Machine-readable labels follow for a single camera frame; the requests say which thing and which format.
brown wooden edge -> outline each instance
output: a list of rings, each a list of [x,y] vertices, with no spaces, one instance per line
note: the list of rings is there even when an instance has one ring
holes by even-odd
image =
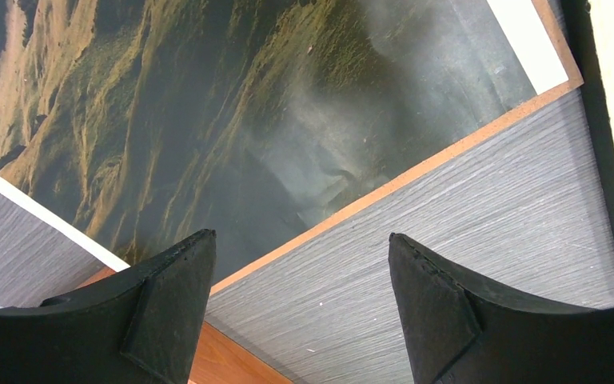
[[[115,272],[105,267],[80,286],[87,286]],[[194,355],[190,384],[290,383],[271,366],[204,322]]]
[[[312,238],[315,238],[319,234],[326,232],[330,228],[333,228],[337,224],[352,217],[360,210],[363,210],[364,208],[380,201],[382,198],[386,197],[392,192],[399,190],[403,186],[408,185],[410,182],[420,178],[431,170],[435,170],[438,166],[441,166],[448,160],[455,158],[459,154],[464,153],[466,150],[469,150],[474,146],[482,143],[486,139],[491,138],[493,135],[501,132],[502,130],[505,130],[515,122],[520,121],[522,118],[529,116],[531,113],[539,110],[543,106],[554,102],[555,100],[557,100],[561,96],[564,96],[571,90],[574,90],[577,87],[581,86],[583,83],[582,76],[580,75],[580,71],[578,70],[576,62],[573,59],[571,50],[568,48],[568,44],[566,42],[566,39],[564,38],[564,34],[559,27],[559,24],[556,22],[556,17],[552,12],[552,8],[550,7],[547,0],[532,0],[532,2],[533,5],[536,7],[538,14],[540,15],[540,19],[543,22],[544,28],[547,30],[547,33],[552,40],[552,44],[554,45],[554,48],[559,55],[559,59],[561,60],[564,69],[566,70],[566,74],[568,75],[567,82],[555,86],[551,90],[548,90],[547,92],[539,94],[535,98],[524,102],[517,108],[514,108],[513,110],[510,110],[509,112],[503,114],[496,120],[490,122],[479,130],[476,130],[462,140],[452,144],[438,154],[435,154],[431,158],[428,158],[420,164],[405,171],[403,174],[400,174],[392,181],[377,188],[373,192],[366,194],[364,197],[359,198],[358,200],[339,210],[323,222],[320,222],[319,224],[307,230],[303,234],[300,234],[294,239],[288,241],[283,246],[280,246],[272,252],[269,252],[267,255],[259,258],[258,260],[251,262],[249,265],[241,268],[236,273],[231,274],[229,277],[215,284],[211,288],[210,294],[214,295],[217,292],[224,290],[228,286],[231,286],[235,282],[253,273],[255,270],[258,270],[263,266],[270,264],[284,254],[287,254],[288,252],[296,249],[305,242],[311,240]]]

orange wooden plank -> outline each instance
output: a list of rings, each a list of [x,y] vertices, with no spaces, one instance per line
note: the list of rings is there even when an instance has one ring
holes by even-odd
[[[104,268],[83,282],[87,286],[114,274]],[[289,383],[271,366],[243,349],[232,339],[204,322],[194,355],[194,364],[189,374],[189,384],[237,384],[237,383]]]

gray wood grain surface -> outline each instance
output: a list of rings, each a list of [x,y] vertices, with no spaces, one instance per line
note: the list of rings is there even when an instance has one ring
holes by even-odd
[[[37,306],[104,265],[0,194],[0,306]]]
[[[206,319],[297,382],[411,382],[390,232],[526,292],[614,306],[612,236],[574,91],[214,295]]]

black strip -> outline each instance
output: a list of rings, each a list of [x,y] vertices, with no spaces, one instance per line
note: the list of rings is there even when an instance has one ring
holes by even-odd
[[[613,136],[606,107],[606,93],[601,81],[599,59],[596,56],[592,21],[589,16],[589,2],[564,0],[561,2],[561,8],[568,27],[568,44],[584,78],[584,85],[580,91],[614,241]]]

poster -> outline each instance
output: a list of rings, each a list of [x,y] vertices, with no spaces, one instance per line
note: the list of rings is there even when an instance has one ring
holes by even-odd
[[[0,177],[220,281],[540,93],[489,3],[0,1]]]

